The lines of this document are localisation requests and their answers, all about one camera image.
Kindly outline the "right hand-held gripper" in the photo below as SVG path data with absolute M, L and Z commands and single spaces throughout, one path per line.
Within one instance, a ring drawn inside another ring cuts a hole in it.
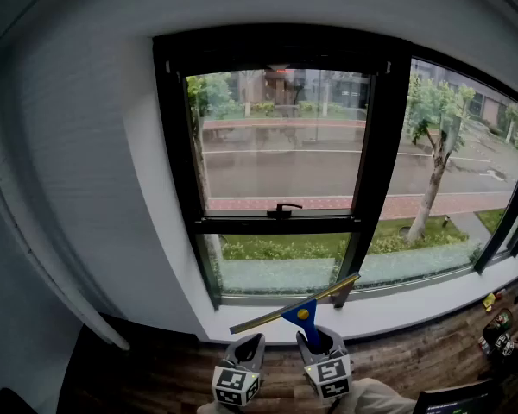
M 352 361 L 345 353 L 344 340 L 340 334 L 320 325 L 315 328 L 320 339 L 319 353 L 318 348 L 302 332 L 296 333 L 304 373 L 320 400 L 335 400 L 351 389 Z

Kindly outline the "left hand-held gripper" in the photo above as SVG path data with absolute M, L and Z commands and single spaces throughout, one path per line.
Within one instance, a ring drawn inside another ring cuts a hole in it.
M 217 402 L 246 406 L 255 397 L 262 384 L 265 346 L 264 334 L 245 336 L 228 346 L 212 377 L 212 394 Z

